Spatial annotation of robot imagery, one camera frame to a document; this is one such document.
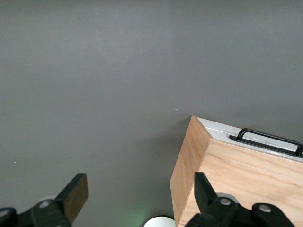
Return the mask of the light wooden drawer cabinet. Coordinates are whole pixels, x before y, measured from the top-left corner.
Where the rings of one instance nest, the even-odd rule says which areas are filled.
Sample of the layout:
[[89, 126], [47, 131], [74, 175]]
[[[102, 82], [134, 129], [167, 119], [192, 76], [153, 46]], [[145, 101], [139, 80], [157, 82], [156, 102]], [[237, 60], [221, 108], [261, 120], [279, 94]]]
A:
[[203, 172], [216, 192], [245, 208], [264, 202], [279, 207], [303, 227], [303, 163], [214, 139], [192, 116], [170, 180], [176, 227], [199, 212], [194, 175]]

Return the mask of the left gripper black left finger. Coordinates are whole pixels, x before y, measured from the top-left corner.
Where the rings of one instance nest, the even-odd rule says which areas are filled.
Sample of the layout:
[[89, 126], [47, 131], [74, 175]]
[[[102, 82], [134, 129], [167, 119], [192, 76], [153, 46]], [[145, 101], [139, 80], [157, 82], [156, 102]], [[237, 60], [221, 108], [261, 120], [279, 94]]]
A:
[[78, 173], [54, 199], [45, 199], [27, 211], [0, 208], [0, 227], [72, 227], [88, 199], [85, 173]]

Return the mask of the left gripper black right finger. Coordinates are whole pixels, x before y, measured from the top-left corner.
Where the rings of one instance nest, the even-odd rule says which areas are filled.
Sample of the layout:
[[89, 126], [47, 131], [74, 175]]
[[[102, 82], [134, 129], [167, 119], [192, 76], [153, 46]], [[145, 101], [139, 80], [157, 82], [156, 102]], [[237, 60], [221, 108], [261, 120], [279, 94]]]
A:
[[255, 203], [249, 210], [230, 197], [218, 196], [203, 172], [195, 173], [194, 196], [200, 212], [187, 227], [294, 227], [272, 204]]

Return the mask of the wooden drawer with white front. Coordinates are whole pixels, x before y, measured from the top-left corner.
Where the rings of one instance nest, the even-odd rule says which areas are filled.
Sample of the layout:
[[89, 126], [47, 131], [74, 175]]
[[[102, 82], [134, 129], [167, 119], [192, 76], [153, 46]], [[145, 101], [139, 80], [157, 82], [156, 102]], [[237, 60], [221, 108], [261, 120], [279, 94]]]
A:
[[[222, 141], [222, 142], [227, 142], [227, 143], [230, 143], [232, 145], [236, 145], [238, 147], [250, 148], [250, 149], [257, 150], [257, 151], [260, 151], [260, 152], [263, 152], [263, 153], [289, 158], [289, 159], [296, 160], [296, 161], [299, 161], [299, 162], [303, 163], [303, 157], [295, 157], [295, 156], [292, 156], [292, 155], [289, 155], [289, 154], [283, 154], [283, 153], [279, 153], [279, 152], [276, 152], [276, 151], [272, 151], [272, 150], [268, 150], [268, 149], [264, 149], [264, 148], [259, 148], [259, 147], [255, 147], [255, 146], [252, 146], [252, 145], [246, 145], [246, 144], [242, 144], [242, 143], [235, 142], [235, 141], [231, 140], [229, 138], [229, 136], [230, 135], [237, 136], [239, 131], [241, 130], [240, 128], [225, 125], [225, 124], [218, 123], [218, 122], [213, 122], [213, 121], [202, 119], [202, 118], [198, 118], [198, 120], [206, 128], [206, 130], [210, 133], [210, 135], [216, 140], [219, 140], [219, 141]], [[248, 139], [248, 140], [252, 140], [252, 141], [265, 143], [265, 144], [268, 144], [268, 145], [273, 145], [273, 146], [279, 147], [279, 148], [285, 148], [285, 149], [290, 150], [290, 151], [295, 151], [296, 150], [295, 145], [288, 144], [288, 143], [281, 142], [281, 141], [277, 141], [277, 140], [270, 139], [270, 138], [266, 138], [266, 137], [261, 137], [259, 135], [255, 135], [255, 134], [251, 134], [251, 133], [246, 133], [243, 138]]]

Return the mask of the black metal drawer handle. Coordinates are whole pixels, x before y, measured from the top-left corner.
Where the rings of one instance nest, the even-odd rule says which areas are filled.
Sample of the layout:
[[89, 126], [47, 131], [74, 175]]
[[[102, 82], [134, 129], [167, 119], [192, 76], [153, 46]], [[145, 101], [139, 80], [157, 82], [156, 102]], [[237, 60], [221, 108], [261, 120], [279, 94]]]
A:
[[[285, 143], [288, 143], [288, 144], [295, 145], [296, 150], [295, 151], [290, 151], [290, 150], [287, 150], [285, 148], [279, 148], [279, 147], [275, 147], [273, 145], [268, 145], [268, 144], [265, 144], [265, 143], [244, 139], [243, 137], [246, 133], [251, 133], [251, 134], [259, 135], [261, 137], [266, 137], [266, 138], [270, 138], [270, 139], [274, 139], [274, 140], [277, 140], [277, 141], [281, 141], [281, 142], [285, 142]], [[239, 143], [242, 143], [242, 144], [252, 145], [252, 146], [255, 146], [255, 147], [264, 148], [264, 149], [276, 151], [276, 152], [283, 153], [283, 154], [289, 154], [289, 155], [292, 155], [292, 156], [295, 156], [295, 157], [303, 157], [303, 144], [302, 143], [297, 142], [295, 140], [290, 140], [290, 139], [287, 139], [287, 138], [283, 138], [283, 137], [275, 136], [275, 135], [272, 135], [272, 134], [268, 134], [268, 133], [265, 133], [265, 132], [253, 130], [253, 129], [250, 129], [250, 128], [243, 128], [239, 131], [237, 136], [230, 135], [229, 138], [231, 140], [235, 141], [235, 142], [239, 142]]]

